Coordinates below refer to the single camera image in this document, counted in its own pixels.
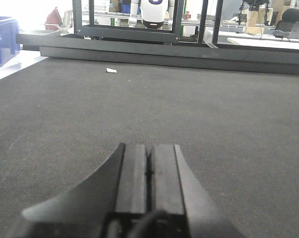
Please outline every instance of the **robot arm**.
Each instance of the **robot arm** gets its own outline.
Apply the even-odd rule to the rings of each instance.
[[[175,9],[175,0],[169,0],[169,21],[168,21],[169,30],[172,30],[173,28],[174,9]]]
[[[129,19],[128,19],[129,27],[135,27],[136,26],[138,5],[139,5],[139,0],[131,0],[130,15],[129,15]]]

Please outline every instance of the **black cable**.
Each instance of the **black cable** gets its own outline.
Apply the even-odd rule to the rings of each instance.
[[[148,213],[140,219],[140,221],[135,225],[135,227],[131,230],[131,232],[128,234],[128,238],[144,238],[146,237],[146,233],[148,232],[148,229],[154,222],[156,222],[158,219],[167,218],[169,219],[169,215],[164,210],[155,210],[151,213]]]

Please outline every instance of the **cardboard box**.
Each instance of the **cardboard box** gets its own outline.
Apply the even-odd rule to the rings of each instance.
[[[119,0],[111,0],[109,12],[117,12],[119,9]]]

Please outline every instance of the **black platform edge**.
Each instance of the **black platform edge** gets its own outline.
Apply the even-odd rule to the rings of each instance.
[[[299,50],[211,49],[22,34],[16,41],[40,46],[47,57],[299,75]]]

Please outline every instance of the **white table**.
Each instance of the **white table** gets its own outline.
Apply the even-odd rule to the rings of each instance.
[[[243,39],[243,38],[228,38],[228,41],[235,45],[241,45],[241,46],[272,47],[272,48],[299,50],[299,43],[297,42],[255,40],[255,39]]]
[[[204,41],[206,43],[211,43],[212,42],[212,36],[213,36],[213,31],[207,30],[205,31],[205,36],[204,36]],[[267,41],[282,41],[282,42],[294,42],[294,43],[299,43],[299,39],[287,39],[287,38],[276,38],[275,36],[272,35],[250,35],[247,33],[235,33],[235,32],[226,32],[226,31],[219,31],[219,37],[228,37],[228,38],[239,38],[239,39],[253,39],[253,40],[267,40]]]

